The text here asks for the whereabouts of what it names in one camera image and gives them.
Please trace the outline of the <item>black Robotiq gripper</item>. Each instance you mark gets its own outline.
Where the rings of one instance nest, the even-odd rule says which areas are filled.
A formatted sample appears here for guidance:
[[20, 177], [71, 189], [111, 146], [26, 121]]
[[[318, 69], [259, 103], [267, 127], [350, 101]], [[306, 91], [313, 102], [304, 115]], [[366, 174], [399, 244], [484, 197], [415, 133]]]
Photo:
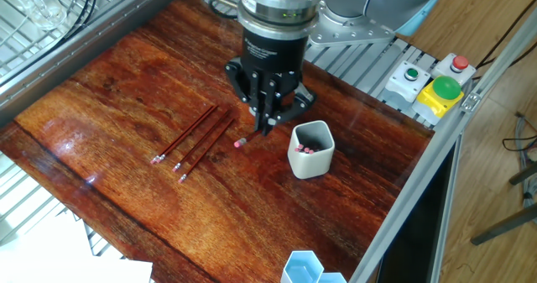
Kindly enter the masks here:
[[302, 83], [307, 41], [243, 30], [242, 54], [226, 63], [225, 72], [239, 100], [253, 110], [255, 132], [267, 136], [273, 126], [299, 117], [315, 103], [315, 93]]

